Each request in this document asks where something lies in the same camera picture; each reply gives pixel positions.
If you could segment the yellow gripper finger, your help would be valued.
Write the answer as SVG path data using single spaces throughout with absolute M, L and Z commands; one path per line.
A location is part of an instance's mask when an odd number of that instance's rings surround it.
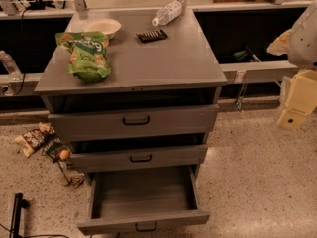
M 291 29 L 283 32 L 279 37 L 277 37 L 272 43 L 269 44 L 266 50 L 272 55 L 285 55 L 288 50 L 289 38 L 291 33 Z
M 277 126 L 294 131 L 317 107 L 317 72 L 301 70 L 289 83 Z

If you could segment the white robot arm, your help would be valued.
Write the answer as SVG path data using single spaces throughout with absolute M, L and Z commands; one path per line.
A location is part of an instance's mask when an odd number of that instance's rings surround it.
M 317 107 L 317 1 L 314 0 L 292 28 L 277 37 L 267 48 L 270 54 L 287 54 L 299 72 L 289 81 L 279 128 L 294 131 Z

